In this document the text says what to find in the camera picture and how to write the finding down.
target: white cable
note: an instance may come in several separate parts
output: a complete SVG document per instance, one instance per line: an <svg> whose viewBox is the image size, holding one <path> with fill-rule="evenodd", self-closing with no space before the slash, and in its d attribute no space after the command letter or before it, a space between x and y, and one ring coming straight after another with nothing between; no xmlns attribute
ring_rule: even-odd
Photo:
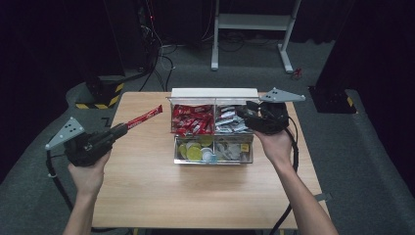
<svg viewBox="0 0 415 235"><path fill-rule="evenodd" d="M214 37L214 35L212 34L211 36L209 36L209 37L207 37L207 38L203 39L202 41L203 41L203 42L206 42L206 41L208 41L209 39L211 39L211 38L213 38L213 37Z"/></svg>
<svg viewBox="0 0 415 235"><path fill-rule="evenodd" d="M171 71L171 70L174 70L174 69L176 69L176 67L173 67L173 68L170 68L170 69L168 69L168 68L166 68L165 66L164 66L164 63L162 62L162 54L164 53L164 47L163 47L163 45L162 45L162 42L161 42L161 39L159 38L159 35L156 33L156 30L155 30L155 26L154 26L154 24L153 24L153 19L152 19L152 12L150 11L150 5L149 5L149 1L148 0L146 0L146 4L147 4L147 10L149 11L149 14L150 14L150 22L152 23L152 32L156 35L156 38L159 40L159 42L160 42L160 46L161 46L161 54L160 54L160 63L161 63L161 66L162 66L162 68L165 70L165 71Z"/></svg>
<svg viewBox="0 0 415 235"><path fill-rule="evenodd" d="M212 11L213 11L213 1L210 1L210 16L208 17L207 30L205 31L205 34L202 36L202 41L204 40L204 37L208 34L208 29L211 23L211 12Z"/></svg>

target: yellow black hazard tape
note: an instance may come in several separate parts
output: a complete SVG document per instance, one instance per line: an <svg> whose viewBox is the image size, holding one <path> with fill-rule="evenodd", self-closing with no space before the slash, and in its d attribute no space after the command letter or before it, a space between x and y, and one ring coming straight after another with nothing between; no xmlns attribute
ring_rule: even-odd
<svg viewBox="0 0 415 235"><path fill-rule="evenodd" d="M122 88L124 87L124 83L118 85L115 88L115 92L114 95L112 97L109 98L109 102L108 103L76 103L76 107L81 109L81 110L88 110L88 109L100 109L100 110L105 110L105 109L111 109L116 102L119 99L119 95L121 93Z"/></svg>

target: black handheld controller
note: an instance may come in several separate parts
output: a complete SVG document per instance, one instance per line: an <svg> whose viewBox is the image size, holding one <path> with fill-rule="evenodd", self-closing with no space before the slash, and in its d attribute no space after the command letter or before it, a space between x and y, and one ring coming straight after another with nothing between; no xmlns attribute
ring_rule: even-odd
<svg viewBox="0 0 415 235"><path fill-rule="evenodd" d="M289 126L289 115L285 103L257 104L247 101L247 105L238 107L236 113L238 117L244 119L245 126L267 135L276 134Z"/></svg>
<svg viewBox="0 0 415 235"><path fill-rule="evenodd" d="M65 154L75 166L93 165L113 148L116 139L127 132L127 125L120 123L105 132L82 133L64 143Z"/></svg>

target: white metal stand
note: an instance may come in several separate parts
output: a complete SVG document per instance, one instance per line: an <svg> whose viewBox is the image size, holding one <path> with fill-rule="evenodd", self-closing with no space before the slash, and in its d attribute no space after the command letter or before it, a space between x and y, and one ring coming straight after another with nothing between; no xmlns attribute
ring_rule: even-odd
<svg viewBox="0 0 415 235"><path fill-rule="evenodd" d="M280 30L286 31L283 44L278 44L278 52L287 73L292 73L290 59L287 55L287 45L290 41L291 32L296 22L297 12L299 11L301 0L296 0L294 10L289 16L270 16L270 15L244 15L244 14L219 14L219 0L216 0L216 11L214 18L214 36L211 53L211 69L219 69L218 34L220 28L235 29L259 29L259 30Z"/></svg>

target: table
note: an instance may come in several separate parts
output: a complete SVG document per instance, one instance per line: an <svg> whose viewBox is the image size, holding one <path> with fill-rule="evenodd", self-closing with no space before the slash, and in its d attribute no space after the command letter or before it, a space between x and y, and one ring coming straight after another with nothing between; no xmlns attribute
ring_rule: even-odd
<svg viewBox="0 0 415 235"><path fill-rule="evenodd" d="M113 125L162 104L163 113L116 140L95 206L94 227L270 229L288 205L277 173L254 138L254 163L174 164L168 92L125 92ZM299 128L299 176L316 195L320 185ZM327 207L321 202L324 210ZM291 212L280 227L297 225Z"/></svg>

